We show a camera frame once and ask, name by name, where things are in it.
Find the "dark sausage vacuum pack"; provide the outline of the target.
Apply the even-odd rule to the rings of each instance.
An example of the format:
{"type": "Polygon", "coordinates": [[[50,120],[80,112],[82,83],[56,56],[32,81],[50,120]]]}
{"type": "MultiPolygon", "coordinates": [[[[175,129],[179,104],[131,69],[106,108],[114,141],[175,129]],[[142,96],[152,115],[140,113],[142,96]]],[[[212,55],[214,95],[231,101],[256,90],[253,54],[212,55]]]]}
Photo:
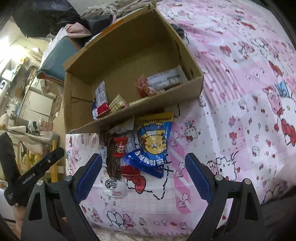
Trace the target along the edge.
{"type": "Polygon", "coordinates": [[[122,180],[120,169],[120,158],[114,156],[115,153],[114,138],[107,139],[107,157],[106,157],[106,175],[102,179],[103,193],[113,198],[123,198],[126,196],[125,182],[122,180]]]}

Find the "blue yellow bear chips bag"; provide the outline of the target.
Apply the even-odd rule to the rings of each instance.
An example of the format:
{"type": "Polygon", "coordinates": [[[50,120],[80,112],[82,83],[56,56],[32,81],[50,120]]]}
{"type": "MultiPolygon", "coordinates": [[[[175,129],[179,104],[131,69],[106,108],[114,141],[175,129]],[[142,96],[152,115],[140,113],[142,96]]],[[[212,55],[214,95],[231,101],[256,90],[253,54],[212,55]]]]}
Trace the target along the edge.
{"type": "Polygon", "coordinates": [[[136,118],[139,148],[125,154],[122,160],[133,168],[161,179],[167,163],[168,138],[173,120],[173,112],[136,118]]]}

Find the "small red candy packet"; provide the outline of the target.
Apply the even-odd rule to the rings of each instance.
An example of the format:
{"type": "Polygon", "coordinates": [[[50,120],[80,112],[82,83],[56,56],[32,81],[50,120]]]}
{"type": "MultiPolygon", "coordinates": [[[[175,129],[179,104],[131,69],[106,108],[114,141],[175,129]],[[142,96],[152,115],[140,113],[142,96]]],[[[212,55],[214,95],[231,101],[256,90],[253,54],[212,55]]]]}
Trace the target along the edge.
{"type": "Polygon", "coordinates": [[[125,146],[128,141],[127,137],[116,137],[114,138],[115,142],[115,151],[113,156],[115,158],[123,158],[125,156],[125,146]]]}

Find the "blue white snack packet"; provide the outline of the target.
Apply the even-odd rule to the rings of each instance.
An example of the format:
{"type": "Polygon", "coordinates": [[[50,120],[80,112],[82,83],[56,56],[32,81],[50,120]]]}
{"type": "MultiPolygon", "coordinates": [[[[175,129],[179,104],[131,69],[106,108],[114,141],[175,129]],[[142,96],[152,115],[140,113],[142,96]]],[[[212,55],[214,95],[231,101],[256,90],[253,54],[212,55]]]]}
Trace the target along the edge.
{"type": "Polygon", "coordinates": [[[96,121],[102,115],[101,102],[96,99],[92,102],[92,117],[96,121]]]}

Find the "white red wafer bar packet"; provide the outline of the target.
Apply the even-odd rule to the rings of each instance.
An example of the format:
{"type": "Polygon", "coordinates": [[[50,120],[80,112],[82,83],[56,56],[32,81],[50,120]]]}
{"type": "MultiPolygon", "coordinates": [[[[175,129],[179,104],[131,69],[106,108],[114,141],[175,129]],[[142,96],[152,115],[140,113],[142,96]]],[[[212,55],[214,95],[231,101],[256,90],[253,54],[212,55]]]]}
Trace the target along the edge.
{"type": "Polygon", "coordinates": [[[107,100],[105,81],[102,81],[100,85],[96,88],[95,99],[96,99],[98,117],[110,111],[108,100],[107,100]]]}

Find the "white nutrition label packet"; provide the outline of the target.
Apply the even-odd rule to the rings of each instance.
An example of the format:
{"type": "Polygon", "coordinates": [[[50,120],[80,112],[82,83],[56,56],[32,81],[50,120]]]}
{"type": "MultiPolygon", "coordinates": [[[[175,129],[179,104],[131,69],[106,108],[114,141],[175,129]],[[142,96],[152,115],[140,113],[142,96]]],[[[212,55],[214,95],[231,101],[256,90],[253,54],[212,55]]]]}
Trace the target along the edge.
{"type": "Polygon", "coordinates": [[[148,85],[157,91],[166,90],[187,81],[188,79],[180,65],[174,69],[167,70],[147,78],[148,85]]]}

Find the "teal mattress edge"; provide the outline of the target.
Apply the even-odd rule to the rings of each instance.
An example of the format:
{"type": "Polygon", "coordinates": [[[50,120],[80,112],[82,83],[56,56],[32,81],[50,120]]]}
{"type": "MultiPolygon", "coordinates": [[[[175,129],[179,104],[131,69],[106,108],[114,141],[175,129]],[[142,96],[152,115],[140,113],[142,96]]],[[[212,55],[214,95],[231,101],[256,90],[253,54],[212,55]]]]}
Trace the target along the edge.
{"type": "Polygon", "coordinates": [[[41,64],[37,78],[64,85],[66,71],[63,64],[80,49],[78,41],[69,37],[61,39],[41,64]]]}

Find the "red wrapped candy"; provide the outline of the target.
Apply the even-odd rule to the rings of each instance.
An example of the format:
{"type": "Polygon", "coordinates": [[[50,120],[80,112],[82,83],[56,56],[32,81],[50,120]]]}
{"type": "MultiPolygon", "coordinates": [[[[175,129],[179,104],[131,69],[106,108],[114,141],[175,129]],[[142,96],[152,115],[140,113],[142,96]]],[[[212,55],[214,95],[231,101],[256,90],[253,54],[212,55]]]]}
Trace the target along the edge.
{"type": "Polygon", "coordinates": [[[135,85],[139,90],[141,98],[158,94],[158,91],[155,88],[149,86],[148,80],[144,75],[141,75],[139,78],[137,78],[135,85]]]}

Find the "beige wafer biscuit packet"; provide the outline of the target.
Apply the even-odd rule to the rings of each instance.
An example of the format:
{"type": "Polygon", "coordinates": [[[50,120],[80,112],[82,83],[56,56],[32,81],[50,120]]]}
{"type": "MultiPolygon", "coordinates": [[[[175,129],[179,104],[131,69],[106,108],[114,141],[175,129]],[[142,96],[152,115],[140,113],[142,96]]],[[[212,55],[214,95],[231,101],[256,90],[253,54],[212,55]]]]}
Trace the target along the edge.
{"type": "Polygon", "coordinates": [[[113,114],[117,111],[120,111],[121,109],[125,108],[126,105],[126,100],[120,94],[117,94],[117,96],[109,105],[110,113],[113,114]]]}

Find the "brown cardboard box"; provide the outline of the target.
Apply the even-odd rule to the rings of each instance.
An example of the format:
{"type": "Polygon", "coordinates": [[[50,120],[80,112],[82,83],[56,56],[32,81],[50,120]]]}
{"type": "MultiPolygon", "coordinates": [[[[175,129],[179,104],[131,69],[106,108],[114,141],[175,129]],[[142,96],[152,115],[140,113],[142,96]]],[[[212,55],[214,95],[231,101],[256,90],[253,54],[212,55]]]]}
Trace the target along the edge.
{"type": "Polygon", "coordinates": [[[64,123],[67,133],[96,133],[134,116],[196,99],[203,74],[181,37],[161,13],[149,5],[109,26],[64,64],[64,123]],[[181,67],[187,82],[147,99],[136,80],[181,67]],[[108,101],[121,95],[128,107],[92,117],[95,89],[105,83],[108,101]]]}

